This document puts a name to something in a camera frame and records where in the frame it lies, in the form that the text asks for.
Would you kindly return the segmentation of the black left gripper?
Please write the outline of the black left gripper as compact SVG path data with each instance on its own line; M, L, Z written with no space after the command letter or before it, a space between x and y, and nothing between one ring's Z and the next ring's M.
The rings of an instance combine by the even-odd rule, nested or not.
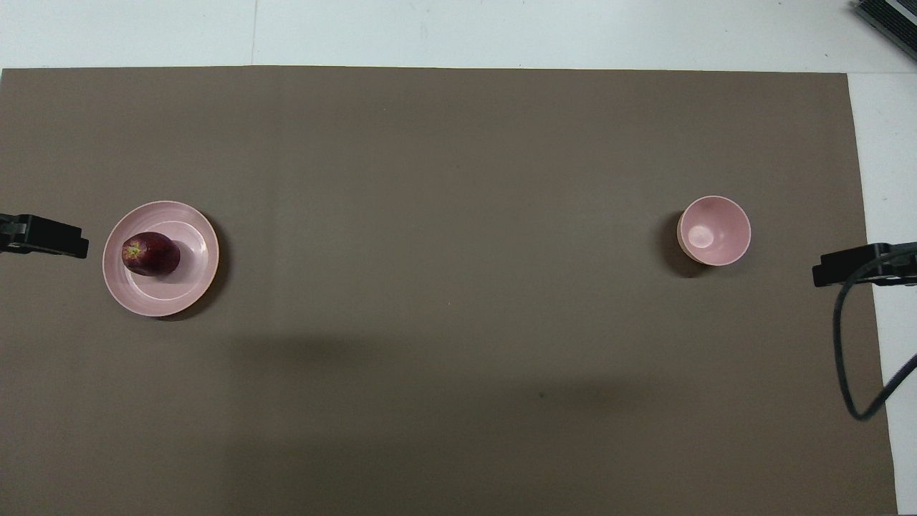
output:
M27 232L27 248L19 246L17 239ZM1 252L2 254L29 254L29 251L42 252L86 259L89 241L83 238L82 229L57 220L30 216L22 222L19 216L1 214Z

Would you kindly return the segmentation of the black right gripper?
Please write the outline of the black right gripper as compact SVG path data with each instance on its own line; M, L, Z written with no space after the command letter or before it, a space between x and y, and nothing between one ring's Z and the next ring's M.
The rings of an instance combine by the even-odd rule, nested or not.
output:
M916 285L916 242L879 244L880 264L875 268L876 285ZM875 244L823 254L812 267L816 287L843 285L862 265L875 259Z

